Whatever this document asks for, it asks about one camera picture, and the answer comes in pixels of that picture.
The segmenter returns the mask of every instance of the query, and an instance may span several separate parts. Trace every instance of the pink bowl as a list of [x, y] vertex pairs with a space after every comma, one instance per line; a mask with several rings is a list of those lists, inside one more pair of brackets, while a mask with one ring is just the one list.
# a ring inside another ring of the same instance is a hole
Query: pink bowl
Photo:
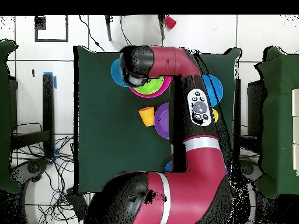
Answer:
[[152, 93], [152, 94], [141, 94], [141, 93], [138, 93], [137, 91], [135, 91], [132, 87], [129, 87], [129, 88], [135, 95], [138, 95], [143, 98], [154, 98], [154, 97], [161, 95], [164, 91], [166, 91], [170, 83], [171, 83], [171, 77], [164, 76], [164, 81], [163, 81], [161, 88], [157, 92]]

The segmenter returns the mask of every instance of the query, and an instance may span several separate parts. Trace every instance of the red cup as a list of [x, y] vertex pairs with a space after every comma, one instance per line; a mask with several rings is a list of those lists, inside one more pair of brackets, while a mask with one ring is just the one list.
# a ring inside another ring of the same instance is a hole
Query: red cup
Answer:
[[165, 24], [166, 24], [166, 27], [168, 27], [169, 29], [173, 29], [173, 27], [176, 24], [176, 21], [173, 20], [171, 17], [167, 16], [165, 18]]

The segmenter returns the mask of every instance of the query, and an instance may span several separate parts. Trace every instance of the purple plate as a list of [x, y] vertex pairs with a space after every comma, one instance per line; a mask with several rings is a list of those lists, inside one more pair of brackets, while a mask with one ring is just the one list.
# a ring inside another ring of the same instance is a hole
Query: purple plate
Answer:
[[160, 106], [156, 113], [154, 119], [154, 125], [157, 133], [165, 139], [169, 139], [169, 104], [165, 103]]

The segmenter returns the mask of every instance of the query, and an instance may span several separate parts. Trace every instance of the yellow cup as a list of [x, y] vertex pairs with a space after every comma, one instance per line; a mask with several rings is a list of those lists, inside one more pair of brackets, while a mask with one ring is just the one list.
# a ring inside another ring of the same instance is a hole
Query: yellow cup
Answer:
[[214, 118], [215, 118], [215, 123], [216, 123], [217, 120], [218, 120], [218, 118], [219, 118], [219, 115], [218, 115], [218, 113], [217, 113], [217, 111], [215, 109], [212, 108], [212, 110], [213, 110], [213, 114], [214, 114]]
[[154, 125], [155, 110], [154, 107], [146, 107], [138, 111], [146, 127]]

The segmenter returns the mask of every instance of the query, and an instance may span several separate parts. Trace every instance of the black frame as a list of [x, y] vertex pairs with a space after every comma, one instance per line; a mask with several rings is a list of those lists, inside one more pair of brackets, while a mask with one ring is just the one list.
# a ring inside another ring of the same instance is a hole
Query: black frame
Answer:
[[34, 38], [35, 38], [35, 42], [68, 42], [68, 15], [65, 16], [65, 39], [64, 40], [59, 40], [59, 39], [51, 39], [51, 38], [47, 38], [47, 39], [39, 39], [39, 30], [45, 30], [46, 27], [39, 27], [38, 25], [36, 25], [34, 27]]
[[[51, 159], [54, 156], [54, 87], [53, 76], [43, 75], [43, 130], [26, 134], [13, 134], [11, 150], [20, 149], [32, 144], [43, 142], [44, 155]], [[11, 88], [11, 109], [14, 124], [16, 123], [16, 87]]]

